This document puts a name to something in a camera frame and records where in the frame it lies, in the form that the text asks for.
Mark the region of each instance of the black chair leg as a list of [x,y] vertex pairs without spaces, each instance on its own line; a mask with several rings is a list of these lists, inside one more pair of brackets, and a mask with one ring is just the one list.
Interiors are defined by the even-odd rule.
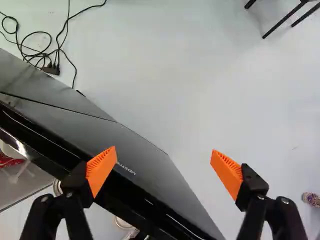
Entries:
[[297,21],[295,21],[294,23],[292,23],[291,27],[294,27],[296,25],[298,25],[299,23],[301,23],[303,20],[305,20],[307,17],[309,17],[311,14],[313,14],[315,11],[317,11],[318,9],[320,9],[320,2],[318,2],[316,5],[314,5],[313,8],[311,8],[309,11],[307,11],[304,15],[302,15],[302,17],[300,17]]
[[282,18],[276,25],[274,25],[266,34],[262,36],[263,39],[268,37],[274,30],[276,30],[281,24],[283,24],[288,18],[295,14],[300,8],[302,8],[307,2],[300,2],[291,12],[289,12],[284,18]]
[[249,0],[244,6],[245,9],[250,8],[257,0]]

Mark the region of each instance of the light blue floor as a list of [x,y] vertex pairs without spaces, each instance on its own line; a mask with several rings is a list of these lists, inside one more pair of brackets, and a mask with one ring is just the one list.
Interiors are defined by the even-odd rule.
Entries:
[[[1,1],[20,40],[55,36],[67,11],[66,0]],[[92,3],[73,0],[71,12]],[[212,148],[254,168],[270,197],[294,200],[309,239],[320,231],[320,212],[301,201],[320,193],[320,11],[289,28],[310,3],[261,39],[298,3],[258,0],[246,11],[243,0],[110,0],[69,24],[76,88],[168,152],[228,240],[244,215],[209,165]],[[0,46],[19,55],[1,36]],[[73,74],[63,60],[58,79],[71,85]]]

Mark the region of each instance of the reflective surface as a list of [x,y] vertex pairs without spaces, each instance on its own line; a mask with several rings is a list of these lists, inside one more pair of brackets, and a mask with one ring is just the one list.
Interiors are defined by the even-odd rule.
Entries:
[[115,121],[87,98],[0,48],[0,93]]
[[52,184],[53,177],[33,160],[43,158],[0,128],[0,212]]
[[[0,116],[2,115],[6,118],[6,122],[10,123],[8,127],[15,126],[13,131],[19,128],[17,131],[19,135],[28,130],[33,138],[30,144],[35,144],[35,147],[45,144],[43,138],[50,140],[50,146],[42,146],[37,151],[48,149],[42,154],[68,171],[81,159],[87,161],[105,149],[115,146],[120,164],[114,167],[114,171],[107,178],[105,194],[99,194],[96,199],[102,207],[109,209],[111,198],[116,198],[118,200],[115,200],[114,204],[129,205],[129,210],[138,213],[143,221],[151,223],[151,219],[163,218],[162,224],[176,225],[182,232],[186,232],[181,233],[182,235],[188,234],[195,239],[197,236],[212,239],[199,231],[202,229],[216,239],[223,239],[219,229],[169,156],[135,132],[113,121],[24,99],[11,97],[10,101],[14,110],[23,117],[9,112],[9,108],[0,112]],[[75,148],[67,148],[64,141]],[[57,146],[64,149],[61,154],[65,155],[68,151],[73,157],[61,157],[61,154],[54,156],[58,149],[53,149]],[[81,153],[76,153],[76,150],[81,150],[84,155],[80,157]],[[49,170],[49,167],[46,167],[47,163],[49,162],[46,161],[44,167]],[[129,215],[129,210],[113,213],[137,227],[135,225],[137,217],[130,221],[125,218],[126,216],[122,216],[122,214]]]

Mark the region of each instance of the black plastic bracket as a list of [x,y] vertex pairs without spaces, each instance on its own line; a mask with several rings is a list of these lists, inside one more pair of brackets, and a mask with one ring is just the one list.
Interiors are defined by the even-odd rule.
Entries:
[[86,169],[87,163],[81,161],[71,173],[61,181],[61,188],[64,194],[76,194],[80,198],[82,206],[87,209],[95,199],[89,182],[86,179]]
[[257,195],[266,196],[269,190],[268,183],[263,180],[248,164],[241,165],[243,182],[235,200],[236,206],[241,212],[248,209],[249,203]]

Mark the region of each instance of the sneaker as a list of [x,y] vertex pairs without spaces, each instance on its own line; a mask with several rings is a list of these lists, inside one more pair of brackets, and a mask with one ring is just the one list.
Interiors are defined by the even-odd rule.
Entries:
[[22,164],[24,161],[24,159],[8,157],[0,151],[0,169],[16,164]]
[[302,194],[302,201],[315,208],[320,208],[320,196],[313,192],[304,192]]

